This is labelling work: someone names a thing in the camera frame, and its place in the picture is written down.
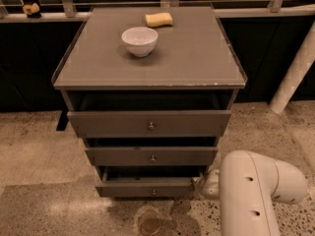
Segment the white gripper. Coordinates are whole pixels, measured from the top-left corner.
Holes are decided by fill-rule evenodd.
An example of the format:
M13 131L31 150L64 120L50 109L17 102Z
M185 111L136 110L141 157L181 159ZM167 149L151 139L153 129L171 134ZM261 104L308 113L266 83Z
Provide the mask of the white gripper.
M211 170L203 178L193 177L194 186L200 186L200 195L207 200L218 200L220 198L220 171Z

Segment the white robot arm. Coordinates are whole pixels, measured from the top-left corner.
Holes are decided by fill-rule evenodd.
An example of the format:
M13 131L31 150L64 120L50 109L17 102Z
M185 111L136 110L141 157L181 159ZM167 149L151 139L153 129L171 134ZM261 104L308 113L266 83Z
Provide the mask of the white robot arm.
M193 185L201 197L220 201L221 236L281 236L273 203L297 204L308 191L297 167L248 150L230 152Z

